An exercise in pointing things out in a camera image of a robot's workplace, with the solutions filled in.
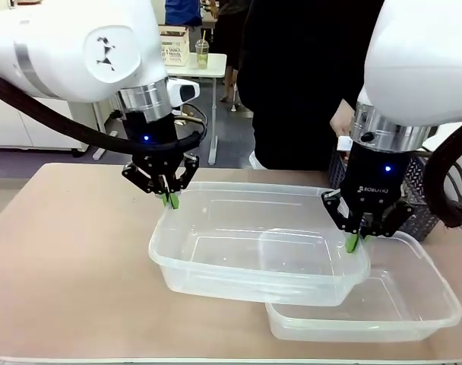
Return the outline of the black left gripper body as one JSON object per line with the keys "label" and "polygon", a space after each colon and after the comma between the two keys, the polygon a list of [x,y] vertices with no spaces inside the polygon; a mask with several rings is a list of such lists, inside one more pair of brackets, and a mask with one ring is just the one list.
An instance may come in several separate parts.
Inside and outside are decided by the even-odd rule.
{"label": "black left gripper body", "polygon": [[123,119],[125,133],[130,141],[150,146],[170,144],[167,152],[150,152],[133,155],[132,162],[147,175],[175,176],[183,153],[176,152],[178,135],[172,114],[157,121],[148,122],[143,112],[130,112]]}

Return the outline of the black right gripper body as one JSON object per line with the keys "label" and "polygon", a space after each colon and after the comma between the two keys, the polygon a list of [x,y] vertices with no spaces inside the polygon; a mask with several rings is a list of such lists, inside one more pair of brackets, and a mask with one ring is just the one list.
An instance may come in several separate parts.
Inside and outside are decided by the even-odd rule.
{"label": "black right gripper body", "polygon": [[340,194],[354,215],[383,214],[400,199],[410,153],[375,151],[354,142]]}

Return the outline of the person's left hand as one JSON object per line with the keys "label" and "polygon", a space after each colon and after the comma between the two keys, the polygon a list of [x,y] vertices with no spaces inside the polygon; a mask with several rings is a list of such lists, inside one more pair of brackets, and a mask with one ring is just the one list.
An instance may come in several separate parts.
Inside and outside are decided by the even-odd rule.
{"label": "person's left hand", "polygon": [[335,114],[330,120],[330,126],[337,137],[348,136],[350,126],[355,116],[355,110],[345,100],[341,100]]}

